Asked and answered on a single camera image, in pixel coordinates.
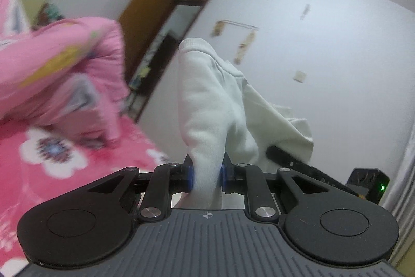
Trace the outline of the pink floral bed blanket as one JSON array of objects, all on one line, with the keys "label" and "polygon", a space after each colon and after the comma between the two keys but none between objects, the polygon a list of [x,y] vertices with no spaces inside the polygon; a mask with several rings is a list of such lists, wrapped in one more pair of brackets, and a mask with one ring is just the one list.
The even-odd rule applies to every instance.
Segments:
[{"label": "pink floral bed blanket", "polygon": [[25,121],[1,122],[1,275],[15,276],[27,260],[17,224],[32,207],[133,166],[151,172],[168,163],[131,119],[123,117],[115,147],[87,148]]}]

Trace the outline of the brown wooden door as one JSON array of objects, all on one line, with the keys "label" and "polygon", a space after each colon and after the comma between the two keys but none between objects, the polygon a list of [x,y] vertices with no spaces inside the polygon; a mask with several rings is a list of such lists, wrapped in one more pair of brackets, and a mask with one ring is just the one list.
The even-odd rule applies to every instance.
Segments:
[{"label": "brown wooden door", "polygon": [[124,75],[127,82],[133,77],[174,5],[174,0],[131,0],[119,17],[124,34]]}]

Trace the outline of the white bear print sweatshirt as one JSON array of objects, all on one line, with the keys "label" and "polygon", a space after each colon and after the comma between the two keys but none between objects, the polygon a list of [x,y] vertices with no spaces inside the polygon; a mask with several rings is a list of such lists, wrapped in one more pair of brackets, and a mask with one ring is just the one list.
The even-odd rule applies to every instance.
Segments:
[{"label": "white bear print sweatshirt", "polygon": [[305,164],[314,147],[306,119],[266,101],[230,62],[222,60],[203,39],[188,38],[179,45],[179,129],[193,162],[190,193],[177,207],[199,210],[240,209],[241,195],[220,188],[222,160],[257,165],[273,172],[266,157],[277,146]]}]

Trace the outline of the pink unicorn duvet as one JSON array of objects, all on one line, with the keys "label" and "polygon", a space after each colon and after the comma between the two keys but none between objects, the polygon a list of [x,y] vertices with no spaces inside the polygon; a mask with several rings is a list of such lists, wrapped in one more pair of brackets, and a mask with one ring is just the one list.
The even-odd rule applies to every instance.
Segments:
[{"label": "pink unicorn duvet", "polygon": [[128,88],[120,23],[101,17],[31,30],[21,0],[1,0],[1,118],[74,141],[120,139]]}]

